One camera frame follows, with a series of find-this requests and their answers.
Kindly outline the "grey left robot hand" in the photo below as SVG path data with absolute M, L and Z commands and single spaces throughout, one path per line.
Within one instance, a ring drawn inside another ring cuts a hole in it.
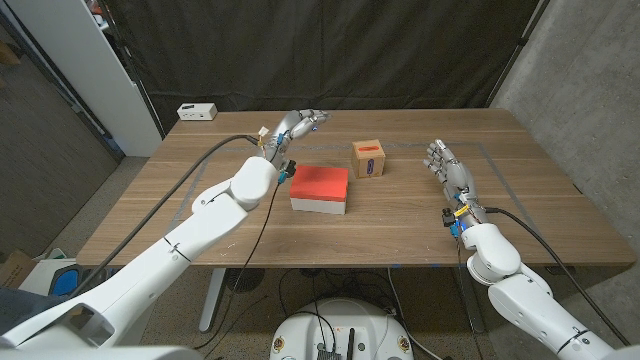
M 331 118 L 323 110 L 304 109 L 288 112 L 263 145 L 264 157 L 281 172 L 281 178 L 291 178 L 296 171 L 296 162 L 286 158 L 285 153 L 292 141 L 302 139 Z

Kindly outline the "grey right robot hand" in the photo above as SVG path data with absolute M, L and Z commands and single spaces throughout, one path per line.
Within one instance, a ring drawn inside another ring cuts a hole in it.
M 423 163 L 443 186 L 450 207 L 443 211 L 443 222 L 454 237 L 472 226 L 488 222 L 486 212 L 479 204 L 471 171 L 442 140 L 436 139 L 429 145 Z

